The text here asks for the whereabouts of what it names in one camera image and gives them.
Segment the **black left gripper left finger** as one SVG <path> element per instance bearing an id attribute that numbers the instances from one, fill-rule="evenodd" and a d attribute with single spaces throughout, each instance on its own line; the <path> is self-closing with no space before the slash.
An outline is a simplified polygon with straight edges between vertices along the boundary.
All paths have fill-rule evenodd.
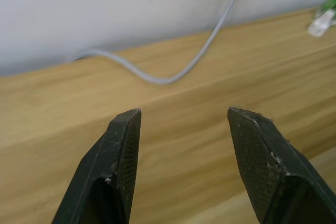
<path id="1" fill-rule="evenodd" d="M 118 114 L 81 159 L 53 223 L 129 223 L 141 110 Z"/>

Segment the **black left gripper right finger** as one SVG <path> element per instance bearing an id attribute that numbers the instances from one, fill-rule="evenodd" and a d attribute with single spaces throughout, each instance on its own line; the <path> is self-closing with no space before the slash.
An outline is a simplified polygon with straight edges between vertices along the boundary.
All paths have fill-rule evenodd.
<path id="1" fill-rule="evenodd" d="M 335 223 L 335 193 L 273 122 L 227 111 L 237 165 L 260 223 Z"/>

